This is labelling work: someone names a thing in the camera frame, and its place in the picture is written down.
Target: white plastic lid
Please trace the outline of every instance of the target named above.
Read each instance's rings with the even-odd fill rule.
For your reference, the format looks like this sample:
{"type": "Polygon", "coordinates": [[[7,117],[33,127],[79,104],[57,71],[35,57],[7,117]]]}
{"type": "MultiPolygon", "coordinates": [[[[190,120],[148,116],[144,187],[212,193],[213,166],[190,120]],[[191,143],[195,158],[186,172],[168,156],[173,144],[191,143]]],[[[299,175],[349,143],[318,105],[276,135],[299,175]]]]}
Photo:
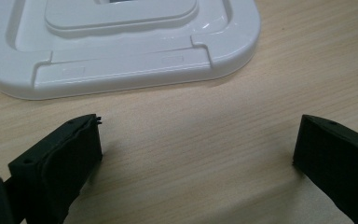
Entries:
{"type": "Polygon", "coordinates": [[[0,90],[23,99],[226,76],[253,56],[253,0],[0,0],[0,90]]]}

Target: white tray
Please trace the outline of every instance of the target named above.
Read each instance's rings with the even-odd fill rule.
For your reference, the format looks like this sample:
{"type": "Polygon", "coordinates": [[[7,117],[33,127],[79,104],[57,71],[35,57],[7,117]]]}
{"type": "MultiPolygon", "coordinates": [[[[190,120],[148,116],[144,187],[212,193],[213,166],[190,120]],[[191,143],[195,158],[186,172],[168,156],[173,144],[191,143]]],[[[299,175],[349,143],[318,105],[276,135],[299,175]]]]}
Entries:
{"type": "Polygon", "coordinates": [[[253,0],[0,0],[0,91],[39,100],[223,77],[259,32],[253,0]]]}

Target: table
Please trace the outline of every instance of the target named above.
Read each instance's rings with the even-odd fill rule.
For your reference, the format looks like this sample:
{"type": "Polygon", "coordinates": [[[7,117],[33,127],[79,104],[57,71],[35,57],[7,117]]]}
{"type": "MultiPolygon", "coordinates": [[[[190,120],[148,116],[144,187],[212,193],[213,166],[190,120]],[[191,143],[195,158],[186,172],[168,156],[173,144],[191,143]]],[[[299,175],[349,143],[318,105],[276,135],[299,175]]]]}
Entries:
{"type": "Polygon", "coordinates": [[[45,101],[0,92],[0,176],[96,113],[103,162],[65,223],[351,223],[292,157],[302,114],[358,132],[358,1],[256,3],[256,54],[228,77],[45,101]]]}

